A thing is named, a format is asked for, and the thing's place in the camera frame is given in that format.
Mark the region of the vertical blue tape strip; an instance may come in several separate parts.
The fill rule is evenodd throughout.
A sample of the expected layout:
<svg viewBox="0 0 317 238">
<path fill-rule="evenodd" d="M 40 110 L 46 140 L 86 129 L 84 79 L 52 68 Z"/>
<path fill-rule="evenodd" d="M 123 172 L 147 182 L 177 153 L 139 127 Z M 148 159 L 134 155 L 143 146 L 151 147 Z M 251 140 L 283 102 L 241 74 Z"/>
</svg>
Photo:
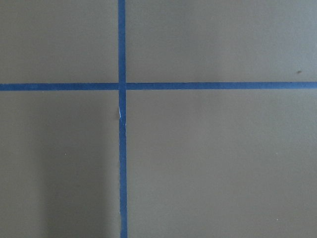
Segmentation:
<svg viewBox="0 0 317 238">
<path fill-rule="evenodd" d="M 119 98 L 119 175 L 122 238 L 128 237 L 127 219 L 127 146 L 126 146 L 126 26 L 125 0 L 118 1 L 118 98 Z"/>
</svg>

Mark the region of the horizontal blue tape strip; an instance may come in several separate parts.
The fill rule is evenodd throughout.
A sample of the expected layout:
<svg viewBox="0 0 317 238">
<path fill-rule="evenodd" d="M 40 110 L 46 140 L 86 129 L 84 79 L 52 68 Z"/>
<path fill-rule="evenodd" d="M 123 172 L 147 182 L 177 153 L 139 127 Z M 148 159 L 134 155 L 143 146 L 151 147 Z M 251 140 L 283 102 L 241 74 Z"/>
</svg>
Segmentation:
<svg viewBox="0 0 317 238">
<path fill-rule="evenodd" d="M 316 89 L 316 82 L 10 83 L 1 91 Z"/>
</svg>

